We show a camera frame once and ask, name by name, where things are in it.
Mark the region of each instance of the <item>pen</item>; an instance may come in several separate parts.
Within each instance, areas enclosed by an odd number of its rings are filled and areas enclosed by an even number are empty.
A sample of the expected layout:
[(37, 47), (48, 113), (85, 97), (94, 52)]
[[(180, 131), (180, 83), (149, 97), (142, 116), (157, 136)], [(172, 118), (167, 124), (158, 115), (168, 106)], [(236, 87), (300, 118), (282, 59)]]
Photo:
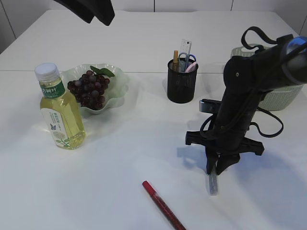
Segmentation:
[(178, 50), (174, 50), (173, 71), (178, 72)]
[(180, 223), (177, 217), (173, 214), (173, 212), (169, 209), (169, 207), (166, 205), (163, 199), (157, 194), (157, 192), (151, 187), (151, 185), (147, 181), (144, 181), (142, 184), (143, 187), (146, 189), (146, 191), (149, 193), (152, 200), (155, 202), (155, 204), (164, 214), (164, 216), (173, 225), (174, 229), (186, 230), (186, 228)]

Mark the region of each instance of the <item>bottle cap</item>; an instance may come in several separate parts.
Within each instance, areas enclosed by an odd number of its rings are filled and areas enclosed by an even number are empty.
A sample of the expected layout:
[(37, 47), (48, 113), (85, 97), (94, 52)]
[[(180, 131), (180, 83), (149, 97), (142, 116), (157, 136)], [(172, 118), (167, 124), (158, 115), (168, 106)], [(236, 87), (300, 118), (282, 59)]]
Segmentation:
[(41, 82), (55, 81), (59, 78), (59, 70), (54, 63), (43, 63), (35, 68), (35, 75)]

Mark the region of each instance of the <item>red marker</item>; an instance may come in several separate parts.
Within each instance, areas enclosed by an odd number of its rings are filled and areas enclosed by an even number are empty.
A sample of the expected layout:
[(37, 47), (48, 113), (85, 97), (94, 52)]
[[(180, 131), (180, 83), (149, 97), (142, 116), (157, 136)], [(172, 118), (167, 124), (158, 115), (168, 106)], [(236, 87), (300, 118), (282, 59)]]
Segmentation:
[(144, 181), (143, 183), (144, 188), (149, 193), (150, 197), (153, 199), (155, 204), (164, 214), (164, 216), (169, 220), (169, 222), (173, 225), (176, 230), (186, 230), (186, 228), (180, 223), (177, 217), (173, 214), (173, 212), (169, 209), (163, 199), (157, 194), (157, 192), (151, 187), (151, 185)]

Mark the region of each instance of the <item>black strap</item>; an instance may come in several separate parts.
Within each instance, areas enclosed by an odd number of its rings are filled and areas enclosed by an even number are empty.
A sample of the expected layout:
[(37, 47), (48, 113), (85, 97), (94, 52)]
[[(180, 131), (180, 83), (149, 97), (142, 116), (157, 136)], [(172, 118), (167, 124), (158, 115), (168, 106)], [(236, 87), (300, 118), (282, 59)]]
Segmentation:
[(267, 114), (267, 115), (270, 115), (270, 116), (272, 116), (273, 118), (275, 118), (280, 124), (282, 124), (282, 128), (281, 128), (277, 133), (275, 133), (275, 134), (264, 134), (264, 133), (262, 133), (262, 132), (260, 131), (260, 128), (259, 128), (259, 126), (258, 126), (258, 124), (257, 124), (256, 122), (251, 122), (250, 125), (251, 125), (251, 126), (256, 126), (256, 128), (258, 129), (259, 134), (260, 134), (261, 136), (265, 137), (265, 138), (274, 138), (274, 137), (280, 135), (280, 134), (282, 133), (282, 131), (283, 131), (283, 122), (281, 121), (281, 119), (279, 119), (277, 116), (275, 116), (274, 114), (272, 114), (270, 111), (267, 111), (267, 110), (265, 110), (265, 109), (261, 109), (260, 107), (257, 107), (257, 109), (258, 109), (259, 111), (261, 111), (261, 112), (263, 112), (263, 113), (265, 113), (265, 114)]
[(246, 34), (248, 33), (248, 31), (254, 31), (256, 34), (259, 35), (259, 37), (265, 41), (266, 43), (269, 43), (269, 44), (272, 44), (272, 45), (275, 45), (277, 44), (276, 41), (270, 39), (260, 28), (256, 27), (256, 26), (252, 26), (250, 28), (248, 28), (244, 34), (242, 35), (242, 38), (241, 38), (241, 43), (242, 45), (246, 48), (246, 49), (254, 49), (256, 47), (258, 47), (258, 50), (255, 52), (260, 52), (260, 51), (263, 51), (264, 50), (264, 47), (262, 45), (256, 45), (256, 46), (250, 46), (249, 44), (247, 44), (246, 40), (245, 40), (245, 36)]

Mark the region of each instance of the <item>scissors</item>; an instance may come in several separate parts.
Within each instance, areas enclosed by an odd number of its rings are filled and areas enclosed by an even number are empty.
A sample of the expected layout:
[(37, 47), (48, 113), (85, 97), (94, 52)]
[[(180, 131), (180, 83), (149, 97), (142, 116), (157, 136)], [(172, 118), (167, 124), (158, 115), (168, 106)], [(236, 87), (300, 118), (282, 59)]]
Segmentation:
[(180, 70), (182, 72), (185, 72), (187, 67), (189, 66), (189, 58), (192, 57), (194, 59), (194, 61), (196, 61), (196, 57), (193, 54), (187, 54), (187, 53), (180, 53), (178, 59), (180, 60), (180, 56), (181, 55), (185, 55), (186, 56), (186, 63), (182, 64), (182, 62), (180, 62)]

